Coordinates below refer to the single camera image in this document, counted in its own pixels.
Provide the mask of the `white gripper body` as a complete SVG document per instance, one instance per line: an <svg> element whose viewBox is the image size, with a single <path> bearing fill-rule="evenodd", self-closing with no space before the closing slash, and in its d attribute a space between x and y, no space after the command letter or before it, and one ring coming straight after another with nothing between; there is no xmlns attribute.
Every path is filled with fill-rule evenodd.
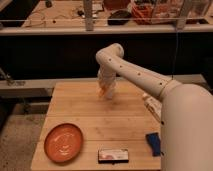
<svg viewBox="0 0 213 171"><path fill-rule="evenodd" d="M105 94L106 91L109 88L115 88L116 84L116 73L115 72L107 72L105 70L100 69L98 71L98 83L99 87L105 89Z"/></svg>

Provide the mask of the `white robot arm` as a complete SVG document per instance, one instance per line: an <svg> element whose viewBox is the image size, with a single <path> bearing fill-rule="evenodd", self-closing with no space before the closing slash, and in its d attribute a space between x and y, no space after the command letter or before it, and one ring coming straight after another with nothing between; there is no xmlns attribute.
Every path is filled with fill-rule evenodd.
<svg viewBox="0 0 213 171"><path fill-rule="evenodd" d="M213 95L123 56L123 47L114 43L99 50L96 60L102 76L118 74L162 102L161 171L213 171Z"/></svg>

